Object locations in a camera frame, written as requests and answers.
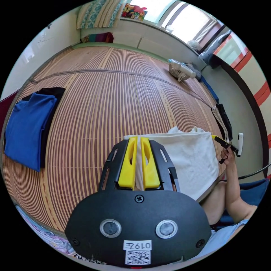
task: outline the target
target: person's knee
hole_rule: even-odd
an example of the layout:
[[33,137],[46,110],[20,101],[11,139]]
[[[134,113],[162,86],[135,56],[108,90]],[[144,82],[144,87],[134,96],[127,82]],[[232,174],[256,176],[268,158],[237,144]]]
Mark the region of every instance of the person's knee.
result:
[[215,186],[215,189],[223,190],[223,191],[226,192],[226,185],[227,185],[227,182],[220,181],[220,182]]

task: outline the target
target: bamboo mat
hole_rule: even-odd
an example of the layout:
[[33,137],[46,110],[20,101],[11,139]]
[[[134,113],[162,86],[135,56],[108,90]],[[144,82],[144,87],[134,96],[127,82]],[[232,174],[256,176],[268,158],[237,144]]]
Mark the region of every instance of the bamboo mat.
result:
[[[50,87],[66,91],[51,126],[46,168],[38,173],[4,154],[3,168],[8,192],[21,208],[59,231],[74,207],[97,191],[107,155],[124,135],[197,126],[221,136],[210,109],[215,101],[203,86],[196,79],[179,84],[166,63],[138,52],[68,49],[45,65],[18,100]],[[221,147],[215,148],[219,159]]]

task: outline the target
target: red fabric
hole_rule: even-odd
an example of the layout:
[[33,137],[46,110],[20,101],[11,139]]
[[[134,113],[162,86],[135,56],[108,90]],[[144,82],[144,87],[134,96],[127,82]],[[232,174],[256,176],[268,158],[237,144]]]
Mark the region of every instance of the red fabric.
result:
[[14,92],[13,94],[8,96],[7,98],[0,101],[0,135],[2,132],[2,128],[3,128],[4,122],[5,122],[7,112],[9,110],[9,107],[10,107],[13,99],[15,98],[17,92],[18,91]]

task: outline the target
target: basket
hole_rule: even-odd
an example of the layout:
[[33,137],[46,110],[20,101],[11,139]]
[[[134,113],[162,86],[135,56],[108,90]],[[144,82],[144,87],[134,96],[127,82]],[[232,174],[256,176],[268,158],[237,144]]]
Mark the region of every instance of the basket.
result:
[[171,64],[169,64],[169,72],[172,76],[174,76],[176,79],[178,79],[179,82],[190,78],[190,76],[185,74],[184,72],[173,68]]

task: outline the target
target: white controller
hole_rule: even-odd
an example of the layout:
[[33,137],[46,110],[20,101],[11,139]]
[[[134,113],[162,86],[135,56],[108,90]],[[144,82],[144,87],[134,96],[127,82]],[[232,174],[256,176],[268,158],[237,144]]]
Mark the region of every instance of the white controller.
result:
[[243,150],[243,140],[244,140],[244,134],[243,133],[239,133],[238,134],[238,157],[241,156],[242,154],[242,150]]

